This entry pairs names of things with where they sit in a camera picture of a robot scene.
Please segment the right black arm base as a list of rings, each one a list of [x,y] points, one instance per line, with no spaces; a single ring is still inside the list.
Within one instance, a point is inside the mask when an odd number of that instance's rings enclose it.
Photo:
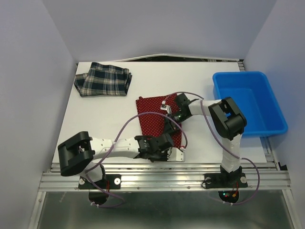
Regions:
[[[230,177],[224,173],[204,174],[201,182],[204,189],[220,189],[218,195],[224,203],[236,204],[239,200],[239,189],[248,187],[245,174],[242,173],[236,177]]]

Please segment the navy plaid pleated skirt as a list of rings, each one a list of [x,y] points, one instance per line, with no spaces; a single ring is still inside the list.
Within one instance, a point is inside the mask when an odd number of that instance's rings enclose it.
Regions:
[[[92,62],[88,72],[75,75],[73,83],[81,97],[126,96],[131,81],[127,68]]]

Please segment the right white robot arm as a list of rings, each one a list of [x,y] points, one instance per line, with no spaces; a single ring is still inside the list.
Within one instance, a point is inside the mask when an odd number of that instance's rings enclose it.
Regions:
[[[221,137],[218,144],[223,149],[223,157],[220,165],[221,173],[219,180],[222,185],[230,186],[236,181],[236,173],[241,173],[240,142],[247,125],[247,120],[235,101],[231,97],[221,100],[207,101],[203,98],[190,100],[185,93],[180,93],[174,99],[179,110],[173,112],[167,100],[168,95],[161,103],[160,109],[171,118],[164,121],[164,132],[173,134],[178,131],[177,124],[181,124],[195,115],[204,116],[208,128],[215,139],[213,129]]]

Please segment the red polka dot skirt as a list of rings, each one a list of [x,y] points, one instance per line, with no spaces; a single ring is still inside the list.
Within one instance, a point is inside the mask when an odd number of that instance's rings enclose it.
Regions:
[[[166,105],[169,105],[172,109],[172,112],[179,111],[177,104],[174,99],[177,94],[173,94],[171,97],[166,99]],[[145,113],[145,112],[156,112],[163,115],[166,115],[167,112],[165,110],[161,110],[162,101],[167,96],[155,96],[155,97],[139,97],[136,100],[137,112]],[[164,121],[166,118],[156,114],[145,114],[139,116],[139,122],[141,127],[142,135],[150,135],[154,137],[160,136],[164,131]],[[180,148],[182,144],[182,132],[178,129],[176,133],[172,135],[172,139],[174,142],[174,147]]]

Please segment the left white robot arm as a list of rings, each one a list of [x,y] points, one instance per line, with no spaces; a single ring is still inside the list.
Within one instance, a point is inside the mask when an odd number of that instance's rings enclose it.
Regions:
[[[61,176],[89,176],[90,183],[96,188],[105,185],[106,174],[104,167],[94,160],[125,157],[167,162],[173,161],[174,152],[174,142],[169,134],[110,140],[93,138],[87,131],[82,131],[58,145]]]

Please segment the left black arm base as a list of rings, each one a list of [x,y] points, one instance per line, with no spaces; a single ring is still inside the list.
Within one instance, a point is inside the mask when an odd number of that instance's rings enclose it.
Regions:
[[[103,178],[100,181],[95,182],[99,188],[103,189],[106,192],[110,192],[111,190],[119,190],[121,189],[121,181],[122,176],[120,174],[109,174],[106,175],[106,178]],[[95,192],[94,190],[98,190],[96,186],[94,186],[91,182],[89,182],[86,178],[80,177],[78,183],[79,190],[88,190],[88,200],[91,205],[96,206],[98,208],[111,208],[111,206],[105,205],[110,194],[106,194],[102,191]]]

